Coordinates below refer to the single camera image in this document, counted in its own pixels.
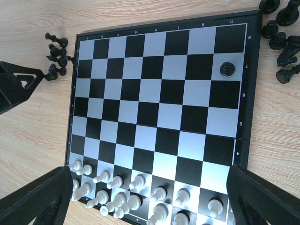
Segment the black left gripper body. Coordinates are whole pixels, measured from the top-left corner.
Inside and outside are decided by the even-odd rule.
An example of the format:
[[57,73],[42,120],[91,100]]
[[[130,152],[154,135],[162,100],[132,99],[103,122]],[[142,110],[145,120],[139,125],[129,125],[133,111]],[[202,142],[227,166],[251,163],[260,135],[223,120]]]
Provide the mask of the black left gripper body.
[[3,114],[16,106],[15,76],[10,71],[10,66],[0,62],[0,113]]

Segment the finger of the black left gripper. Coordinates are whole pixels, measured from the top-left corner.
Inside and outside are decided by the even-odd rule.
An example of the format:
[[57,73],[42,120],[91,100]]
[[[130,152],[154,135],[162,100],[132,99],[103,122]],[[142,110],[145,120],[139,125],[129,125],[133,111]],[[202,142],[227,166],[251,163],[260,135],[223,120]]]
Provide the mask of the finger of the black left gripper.
[[7,63],[8,100],[10,103],[27,101],[45,75],[40,69]]

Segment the white rook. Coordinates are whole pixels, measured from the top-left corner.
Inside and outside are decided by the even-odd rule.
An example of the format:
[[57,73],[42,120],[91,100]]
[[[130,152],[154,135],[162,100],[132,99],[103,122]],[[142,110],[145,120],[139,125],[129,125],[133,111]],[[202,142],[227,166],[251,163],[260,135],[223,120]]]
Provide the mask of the white rook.
[[73,191],[75,191],[79,188],[79,182],[76,179],[72,179],[72,182],[73,182]]

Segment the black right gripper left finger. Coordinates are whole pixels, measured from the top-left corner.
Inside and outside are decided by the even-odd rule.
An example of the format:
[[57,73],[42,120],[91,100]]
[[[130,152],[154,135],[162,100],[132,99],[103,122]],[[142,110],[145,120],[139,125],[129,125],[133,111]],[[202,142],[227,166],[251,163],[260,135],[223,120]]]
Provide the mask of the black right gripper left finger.
[[68,166],[60,166],[0,200],[2,225],[62,225],[73,180]]

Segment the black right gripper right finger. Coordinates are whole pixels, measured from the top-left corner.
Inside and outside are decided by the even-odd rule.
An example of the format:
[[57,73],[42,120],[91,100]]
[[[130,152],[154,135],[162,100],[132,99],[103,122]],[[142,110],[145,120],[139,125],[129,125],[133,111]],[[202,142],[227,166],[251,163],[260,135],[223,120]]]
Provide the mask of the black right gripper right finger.
[[231,166],[227,192],[237,225],[298,225],[300,200],[241,166]]

